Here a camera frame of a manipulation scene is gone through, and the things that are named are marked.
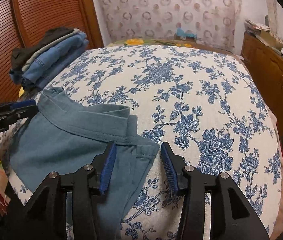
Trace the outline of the teal blue shorts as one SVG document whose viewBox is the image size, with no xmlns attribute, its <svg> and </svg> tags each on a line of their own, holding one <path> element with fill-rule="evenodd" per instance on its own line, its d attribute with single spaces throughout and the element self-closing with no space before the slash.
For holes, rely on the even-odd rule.
<svg viewBox="0 0 283 240">
<path fill-rule="evenodd" d="M 9 163 L 31 191 L 52 171 L 72 173 L 116 143 L 116 159 L 106 197 L 96 204 L 100 237 L 117 239 L 120 221 L 144 185 L 159 145 L 137 133 L 137 117 L 124 105 L 82 106 L 60 87 L 41 92 L 38 113 L 16 132 Z"/>
</svg>

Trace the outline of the beige tied side curtain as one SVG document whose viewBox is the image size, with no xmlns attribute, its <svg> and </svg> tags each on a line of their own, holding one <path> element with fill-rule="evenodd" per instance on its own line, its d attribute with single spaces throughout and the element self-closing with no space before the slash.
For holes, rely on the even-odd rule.
<svg viewBox="0 0 283 240">
<path fill-rule="evenodd" d="M 268 23 L 273 33 L 278 32 L 278 14 L 276 0 L 266 0 L 268 10 Z"/>
</svg>

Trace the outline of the black folded pants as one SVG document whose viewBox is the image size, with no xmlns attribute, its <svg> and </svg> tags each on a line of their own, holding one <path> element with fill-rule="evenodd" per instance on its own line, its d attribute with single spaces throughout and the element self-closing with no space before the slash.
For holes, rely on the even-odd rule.
<svg viewBox="0 0 283 240">
<path fill-rule="evenodd" d="M 58 27 L 55 29 L 49 29 L 44 37 L 34 46 L 29 48 L 14 48 L 11 54 L 11 70 L 21 70 L 22 66 L 26 64 L 28 59 L 38 50 L 42 49 L 44 46 L 62 38 L 68 34 L 74 32 L 73 28 Z"/>
</svg>

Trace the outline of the blue floral white quilt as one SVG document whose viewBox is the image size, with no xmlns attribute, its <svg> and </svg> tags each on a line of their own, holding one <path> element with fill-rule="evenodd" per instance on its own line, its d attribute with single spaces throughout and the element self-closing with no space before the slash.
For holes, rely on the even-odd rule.
<svg viewBox="0 0 283 240">
<path fill-rule="evenodd" d="M 233 56 L 171 46 L 114 46 L 88 50 L 35 93 L 41 123 L 21 120 L 0 134 L 3 167 L 26 203 L 50 170 L 83 165 L 83 147 L 54 128 L 60 102 L 122 108 L 123 118 L 68 113 L 69 128 L 109 139 L 136 133 L 201 172 L 227 172 L 248 199 L 267 233 L 274 232 L 281 196 L 281 153 L 275 122 L 249 73 Z"/>
</svg>

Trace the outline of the stack of papers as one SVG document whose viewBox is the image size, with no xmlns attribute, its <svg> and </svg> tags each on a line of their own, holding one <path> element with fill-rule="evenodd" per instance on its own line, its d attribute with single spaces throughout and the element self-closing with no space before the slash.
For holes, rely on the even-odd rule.
<svg viewBox="0 0 283 240">
<path fill-rule="evenodd" d="M 245 30 L 251 34 L 254 35 L 260 35 L 263 31 L 269 33 L 270 27 L 261 24 L 261 23 L 255 23 L 251 20 L 245 20 L 244 22 Z"/>
</svg>

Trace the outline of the brown wooden cabinet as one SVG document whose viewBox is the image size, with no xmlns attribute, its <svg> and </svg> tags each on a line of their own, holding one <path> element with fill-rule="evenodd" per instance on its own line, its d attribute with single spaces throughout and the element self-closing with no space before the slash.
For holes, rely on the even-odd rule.
<svg viewBox="0 0 283 240">
<path fill-rule="evenodd" d="M 283 146 L 283 57 L 248 32 L 244 33 L 242 56 L 264 102 L 277 118 Z"/>
</svg>

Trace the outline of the blue folded jeans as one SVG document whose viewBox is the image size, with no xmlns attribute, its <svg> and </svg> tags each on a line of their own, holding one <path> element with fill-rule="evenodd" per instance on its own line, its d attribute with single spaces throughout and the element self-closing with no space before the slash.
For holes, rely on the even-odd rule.
<svg viewBox="0 0 283 240">
<path fill-rule="evenodd" d="M 41 90 L 67 65 L 78 58 L 86 50 L 88 43 L 86 33 L 80 31 L 39 55 L 26 72 L 10 70 L 10 78 L 15 84 L 21 85 L 25 91 Z"/>
</svg>

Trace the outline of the pink circle patterned curtain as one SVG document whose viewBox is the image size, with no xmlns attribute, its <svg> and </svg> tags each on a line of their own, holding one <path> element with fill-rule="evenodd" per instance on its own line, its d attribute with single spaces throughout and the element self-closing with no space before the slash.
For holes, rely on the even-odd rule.
<svg viewBox="0 0 283 240">
<path fill-rule="evenodd" d="M 112 42 L 172 38 L 177 28 L 197 42 L 233 51 L 242 0 L 98 0 Z"/>
</svg>

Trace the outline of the cardboard box on cabinet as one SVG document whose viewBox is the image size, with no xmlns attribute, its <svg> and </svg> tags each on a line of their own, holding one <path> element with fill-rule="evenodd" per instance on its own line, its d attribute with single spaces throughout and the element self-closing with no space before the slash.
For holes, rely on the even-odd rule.
<svg viewBox="0 0 283 240">
<path fill-rule="evenodd" d="M 279 51 L 283 48 L 283 39 L 271 33 L 270 31 L 261 30 L 259 37 L 269 47 L 275 48 Z"/>
</svg>

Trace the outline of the box with blue cloth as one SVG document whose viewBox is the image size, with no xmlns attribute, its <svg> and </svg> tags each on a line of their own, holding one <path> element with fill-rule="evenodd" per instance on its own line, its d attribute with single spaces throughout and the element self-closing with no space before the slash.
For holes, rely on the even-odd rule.
<svg viewBox="0 0 283 240">
<path fill-rule="evenodd" d="M 197 42 L 196 34 L 192 33 L 189 30 L 184 31 L 182 28 L 177 28 L 174 38 L 176 40 Z"/>
</svg>

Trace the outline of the brown louvered wardrobe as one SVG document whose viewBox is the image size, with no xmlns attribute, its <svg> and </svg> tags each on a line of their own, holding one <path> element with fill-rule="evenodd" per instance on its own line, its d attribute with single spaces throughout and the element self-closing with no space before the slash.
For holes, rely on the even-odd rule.
<svg viewBox="0 0 283 240">
<path fill-rule="evenodd" d="M 57 27 L 84 31 L 90 49 L 104 46 L 93 0 L 0 1 L 0 103 L 18 99 L 20 87 L 9 76 L 13 48 L 34 46 Z"/>
</svg>

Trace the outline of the grey folded garment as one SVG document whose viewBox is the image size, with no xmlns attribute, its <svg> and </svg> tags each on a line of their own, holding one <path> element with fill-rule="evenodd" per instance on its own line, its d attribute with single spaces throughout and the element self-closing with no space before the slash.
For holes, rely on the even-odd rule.
<svg viewBox="0 0 283 240">
<path fill-rule="evenodd" d="M 74 28 L 73 32 L 70 34 L 67 34 L 65 36 L 62 36 L 54 41 L 52 41 L 51 43 L 49 43 L 48 45 L 42 47 L 41 49 L 39 49 L 38 51 L 36 51 L 24 64 L 24 66 L 22 66 L 22 72 L 26 72 L 29 68 L 29 66 L 33 63 L 33 61 L 35 61 L 35 59 L 37 57 L 39 57 L 39 55 L 41 55 L 42 53 L 46 52 L 47 50 L 49 50 L 51 47 L 54 47 L 55 45 L 57 45 L 58 43 L 62 42 L 63 40 L 70 38 L 76 34 L 78 34 L 80 32 L 80 29 Z"/>
</svg>

